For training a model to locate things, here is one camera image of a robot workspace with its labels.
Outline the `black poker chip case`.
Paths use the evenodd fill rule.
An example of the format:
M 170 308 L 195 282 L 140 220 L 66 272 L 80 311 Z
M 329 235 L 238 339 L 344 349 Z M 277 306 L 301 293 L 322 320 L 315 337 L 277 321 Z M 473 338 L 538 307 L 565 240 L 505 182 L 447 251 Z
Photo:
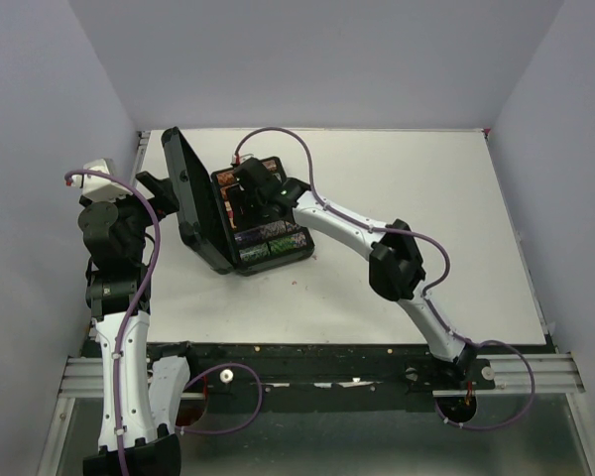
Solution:
M 231 228 L 224 201 L 228 200 L 232 207 L 232 188 L 241 184 L 234 175 L 235 183 L 220 186 L 215 177 L 217 173 L 227 170 L 231 170 L 234 174 L 234 170 L 229 168 L 209 172 L 177 127 L 166 130 L 162 134 L 161 143 L 179 202 L 178 232 L 181 241 L 202 258 L 213 271 L 220 275 L 237 273 L 251 276 L 304 260 L 312 255 L 314 242 L 309 230 L 299 226 L 296 232 L 264 242 L 303 232 L 307 237 L 307 247 L 263 261 L 242 262 L 239 257 L 241 249 L 264 242 L 240 247 L 236 244 L 234 235 L 267 223 L 235 223 L 237 229 Z M 284 213 L 286 215 L 281 220 L 296 224 L 288 211 Z

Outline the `red playing card deck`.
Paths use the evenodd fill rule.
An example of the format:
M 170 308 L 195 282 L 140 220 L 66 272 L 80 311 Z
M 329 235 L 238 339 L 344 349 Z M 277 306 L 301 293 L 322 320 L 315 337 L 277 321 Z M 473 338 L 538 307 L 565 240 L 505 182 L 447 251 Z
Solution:
M 225 206 L 225 210 L 226 210 L 228 221 L 229 221 L 231 228 L 233 230 L 237 229 L 237 226 L 234 222 L 234 213 L 233 213 L 230 202 L 228 200 L 224 201 L 224 206 Z

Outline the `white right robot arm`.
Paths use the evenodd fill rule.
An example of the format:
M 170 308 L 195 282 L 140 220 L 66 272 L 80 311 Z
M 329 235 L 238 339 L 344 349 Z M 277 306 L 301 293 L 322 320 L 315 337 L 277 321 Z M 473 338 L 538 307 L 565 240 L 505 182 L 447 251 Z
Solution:
M 475 346 L 459 335 L 427 294 L 426 272 L 417 245 L 421 235 L 403 220 L 379 222 L 337 208 L 299 179 L 276 178 L 258 159 L 237 166 L 233 175 L 244 192 L 247 212 L 258 218 L 290 218 L 358 253 L 368 262 L 369 286 L 396 303 L 424 337 L 438 381 L 456 389 L 472 377 Z

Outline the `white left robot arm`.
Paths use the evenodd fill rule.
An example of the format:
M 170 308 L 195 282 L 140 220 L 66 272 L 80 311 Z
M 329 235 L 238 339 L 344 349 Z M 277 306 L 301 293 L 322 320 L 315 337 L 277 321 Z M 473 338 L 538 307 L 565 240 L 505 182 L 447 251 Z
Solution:
M 170 179 L 140 173 L 146 198 L 100 166 L 65 174 L 81 190 L 78 227 L 89 253 L 86 302 L 100 345 L 103 413 L 85 475 L 178 475 L 177 405 L 153 411 L 148 382 L 150 285 L 161 251 L 160 222 L 179 210 Z

